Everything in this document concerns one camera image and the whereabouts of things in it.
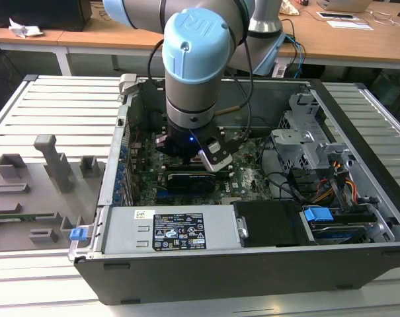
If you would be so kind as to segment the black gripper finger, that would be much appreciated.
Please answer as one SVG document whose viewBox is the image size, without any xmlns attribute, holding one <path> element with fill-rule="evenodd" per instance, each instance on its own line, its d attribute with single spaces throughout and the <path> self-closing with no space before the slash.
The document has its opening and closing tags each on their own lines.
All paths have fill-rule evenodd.
<svg viewBox="0 0 400 317">
<path fill-rule="evenodd" d="M 164 155 L 180 159 L 185 165 L 190 163 L 190 147 L 179 144 L 167 134 L 159 134 L 155 138 L 155 149 Z"/>
</svg>

